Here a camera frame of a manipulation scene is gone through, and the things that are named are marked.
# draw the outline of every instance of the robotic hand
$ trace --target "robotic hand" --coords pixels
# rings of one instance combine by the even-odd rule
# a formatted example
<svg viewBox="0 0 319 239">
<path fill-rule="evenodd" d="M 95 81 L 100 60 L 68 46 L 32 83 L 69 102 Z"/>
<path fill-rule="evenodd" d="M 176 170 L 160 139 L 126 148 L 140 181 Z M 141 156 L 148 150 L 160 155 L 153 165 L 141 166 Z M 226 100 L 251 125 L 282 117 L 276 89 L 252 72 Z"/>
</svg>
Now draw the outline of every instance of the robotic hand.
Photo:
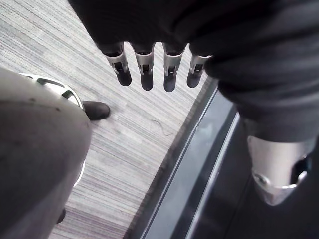
<svg viewBox="0 0 319 239">
<path fill-rule="evenodd" d="M 145 90 L 153 87 L 154 43 L 163 42 L 168 92 L 190 44 L 187 84 L 195 87 L 205 66 L 237 106 L 266 203 L 281 203 L 305 178 L 319 133 L 318 1 L 69 2 L 123 86 L 132 81 L 124 41 L 134 48 Z"/>
</svg>

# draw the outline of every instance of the black fabric sleeve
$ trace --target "black fabric sleeve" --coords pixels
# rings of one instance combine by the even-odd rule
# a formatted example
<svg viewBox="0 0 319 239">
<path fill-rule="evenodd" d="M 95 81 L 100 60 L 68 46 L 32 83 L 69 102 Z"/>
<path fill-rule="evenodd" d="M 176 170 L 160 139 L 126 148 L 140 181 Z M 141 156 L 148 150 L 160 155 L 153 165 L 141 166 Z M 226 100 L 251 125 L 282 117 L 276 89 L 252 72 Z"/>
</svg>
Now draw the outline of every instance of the black fabric sleeve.
<svg viewBox="0 0 319 239">
<path fill-rule="evenodd" d="M 214 54 L 206 71 L 220 80 L 248 133 L 279 142 L 316 137 L 319 1 L 264 1 L 226 15 L 201 26 L 191 50 Z"/>
</svg>

